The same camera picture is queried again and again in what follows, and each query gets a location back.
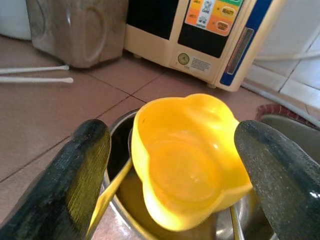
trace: yellow plastic bowl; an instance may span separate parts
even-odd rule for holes
[[[252,189],[234,144],[238,124],[227,105],[206,94],[160,98],[138,111],[132,161],[160,226],[193,228]]]

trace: tile floor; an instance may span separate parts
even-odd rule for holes
[[[29,42],[0,36],[0,68],[60,64]],[[99,118],[111,125],[124,113],[153,99],[194,93],[223,100],[240,121],[254,119],[258,106],[271,103],[244,88],[235,93],[207,88],[192,76],[133,58],[129,53],[90,70],[19,76],[71,76],[74,83],[0,83],[0,223],[73,130],[87,119]],[[307,110],[304,104],[299,107]]]

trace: stainless steel pot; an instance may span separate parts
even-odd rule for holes
[[[106,188],[129,158],[128,136],[138,110],[131,111],[111,128],[112,148],[104,175]],[[230,209],[213,213],[202,224],[187,231],[173,232],[160,227],[149,215],[144,203],[142,183],[132,168],[120,185],[111,203],[123,220],[141,239],[152,240],[233,240]],[[276,240],[255,193],[252,191],[236,204],[246,240]]]

